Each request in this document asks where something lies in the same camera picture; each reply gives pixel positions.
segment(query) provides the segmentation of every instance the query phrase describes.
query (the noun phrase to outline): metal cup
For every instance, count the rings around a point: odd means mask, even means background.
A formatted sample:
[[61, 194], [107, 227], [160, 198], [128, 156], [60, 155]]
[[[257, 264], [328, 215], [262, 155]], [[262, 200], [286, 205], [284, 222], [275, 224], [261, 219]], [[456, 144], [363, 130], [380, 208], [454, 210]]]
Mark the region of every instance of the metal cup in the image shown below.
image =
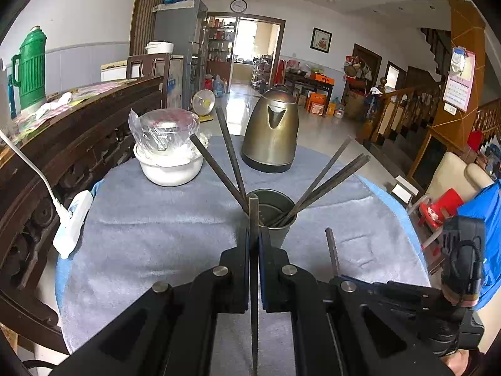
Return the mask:
[[[294, 206], [292, 199], [273, 189], [256, 189], [247, 196], [251, 194], [255, 194], [259, 199], [259, 215], [262, 222], [271, 222], [278, 215], [289, 212]], [[285, 236], [291, 228], [291, 224], [296, 220], [296, 216], [296, 214], [293, 215], [280, 227], [268, 227], [270, 231], [270, 242], [273, 247], [281, 248]]]

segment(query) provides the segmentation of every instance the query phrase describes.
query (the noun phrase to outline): food cover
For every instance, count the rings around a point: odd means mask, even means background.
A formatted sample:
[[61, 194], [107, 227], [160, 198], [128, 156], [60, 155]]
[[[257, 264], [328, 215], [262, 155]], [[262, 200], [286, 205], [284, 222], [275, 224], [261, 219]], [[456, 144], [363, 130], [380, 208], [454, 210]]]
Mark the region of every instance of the food cover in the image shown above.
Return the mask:
[[201, 156], [189, 139], [196, 134], [207, 147], [199, 124], [196, 114], [182, 109], [157, 109], [141, 117], [134, 110], [129, 114], [129, 128], [141, 154], [163, 167], [187, 164]]

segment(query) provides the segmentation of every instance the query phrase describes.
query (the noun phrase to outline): kettle base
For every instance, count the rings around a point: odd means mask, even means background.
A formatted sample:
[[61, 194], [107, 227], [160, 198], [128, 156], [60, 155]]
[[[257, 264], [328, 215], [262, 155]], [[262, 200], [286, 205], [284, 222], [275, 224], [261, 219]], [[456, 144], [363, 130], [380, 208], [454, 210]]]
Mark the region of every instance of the kettle base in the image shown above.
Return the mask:
[[289, 168], [291, 168], [292, 162], [294, 161], [292, 160], [289, 164], [282, 164], [282, 165], [263, 164], [262, 162], [257, 162], [250, 159], [243, 153], [243, 151], [242, 151], [242, 160], [249, 167], [254, 168], [257, 171], [269, 172], [271, 174], [278, 174], [280, 172], [287, 171]]

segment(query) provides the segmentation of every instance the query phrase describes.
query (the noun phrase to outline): black table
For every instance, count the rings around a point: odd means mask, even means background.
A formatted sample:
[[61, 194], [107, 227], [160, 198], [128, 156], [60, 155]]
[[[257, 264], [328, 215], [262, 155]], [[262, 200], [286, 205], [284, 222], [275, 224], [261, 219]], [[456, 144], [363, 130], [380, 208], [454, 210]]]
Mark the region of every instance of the black table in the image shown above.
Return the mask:
[[334, 85], [331, 85], [329, 83], [325, 83], [322, 81], [317, 81], [315, 79], [310, 79], [309, 77], [304, 77], [304, 76], [300, 76], [297, 74], [293, 74], [291, 72], [285, 73], [284, 83], [287, 84], [287, 81], [292, 83], [291, 93], [294, 92], [294, 85], [295, 84], [313, 86], [313, 88], [315, 89], [315, 92], [319, 89], [326, 91], [327, 92], [327, 100], [326, 100], [326, 103], [324, 104], [324, 111], [322, 112], [322, 117], [325, 117], [325, 115], [327, 114], [327, 109], [329, 108], [329, 103], [331, 101], [332, 90], [334, 90]]

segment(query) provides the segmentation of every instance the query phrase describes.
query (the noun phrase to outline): person's hand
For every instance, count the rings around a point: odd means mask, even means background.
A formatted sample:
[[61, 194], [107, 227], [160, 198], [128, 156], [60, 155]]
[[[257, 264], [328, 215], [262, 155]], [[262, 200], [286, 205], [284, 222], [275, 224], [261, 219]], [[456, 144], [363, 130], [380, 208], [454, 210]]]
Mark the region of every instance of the person's hand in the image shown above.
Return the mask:
[[450, 355], [441, 357], [440, 359], [450, 370], [454, 372], [455, 376], [461, 376], [468, 367], [469, 351], [460, 349]]

